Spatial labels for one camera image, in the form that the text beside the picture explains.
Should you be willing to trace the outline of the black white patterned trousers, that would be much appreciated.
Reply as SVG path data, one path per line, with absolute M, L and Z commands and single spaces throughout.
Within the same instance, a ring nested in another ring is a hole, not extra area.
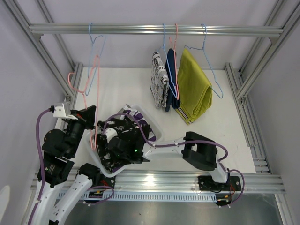
M 102 134 L 104 124 L 104 121 L 99 121 L 97 123 L 97 153 L 100 156 L 101 163 L 105 167 L 105 169 L 112 172 L 117 167 L 127 164 L 114 163 L 113 160 L 110 159 L 109 154 L 105 151 L 105 147 L 108 145 L 108 143 L 106 136 Z M 136 140 L 138 138 L 141 138 L 143 141 L 145 141 L 142 134 L 144 134 L 147 139 L 149 139 L 150 135 L 152 134 L 152 129 L 150 128 L 150 125 L 147 124 L 147 122 L 141 121 L 137 124 L 134 120 L 128 117 L 125 117 L 123 119 L 112 118 L 108 121 L 106 127 L 115 129 L 118 134 L 116 137 L 128 141 L 131 139 Z

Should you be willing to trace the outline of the purple camouflage trousers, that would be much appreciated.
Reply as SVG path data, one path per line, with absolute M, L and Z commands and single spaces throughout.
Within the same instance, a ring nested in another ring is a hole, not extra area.
M 130 115 L 129 112 L 124 111 L 123 113 L 120 113 L 120 115 L 115 116 L 114 118 L 117 118 L 117 119 L 123 119 L 123 118 L 125 118 L 125 117 L 128 117 L 128 118 L 134 120 L 137 124 L 138 124 L 139 122 L 141 122 L 141 121 L 142 121 L 142 122 L 145 121 L 145 120 L 143 119 L 142 115 L 141 115 L 139 112 L 134 112 L 133 114 L 134 114 L 134 115 Z M 149 142 L 155 142 L 155 141 L 156 141 L 156 137 L 155 137 L 154 134 L 152 133 L 152 134 L 150 135 L 150 138 L 147 139 L 147 140 L 148 140 Z

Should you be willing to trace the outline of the olive yellow trousers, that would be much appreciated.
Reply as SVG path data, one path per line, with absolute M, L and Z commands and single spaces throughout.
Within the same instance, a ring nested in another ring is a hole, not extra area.
M 188 49 L 184 49 L 178 70 L 180 105 L 176 112 L 188 125 L 212 105 L 212 88 L 206 74 Z

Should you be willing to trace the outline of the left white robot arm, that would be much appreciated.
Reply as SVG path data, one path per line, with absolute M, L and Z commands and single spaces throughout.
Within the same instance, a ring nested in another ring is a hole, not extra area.
M 36 141 L 40 161 L 37 174 L 37 189 L 25 220 L 26 225 L 62 225 L 70 212 L 89 188 L 100 185 L 101 176 L 97 167 L 86 163 L 80 167 L 74 183 L 58 201 L 58 195 L 65 186 L 69 173 L 74 166 L 75 157 L 83 133 L 94 128 L 96 106 L 82 110 L 72 110 L 67 102 L 51 106 L 39 114 L 36 122 Z M 53 129 L 40 143 L 40 121 L 44 114 L 67 123 L 67 129 Z

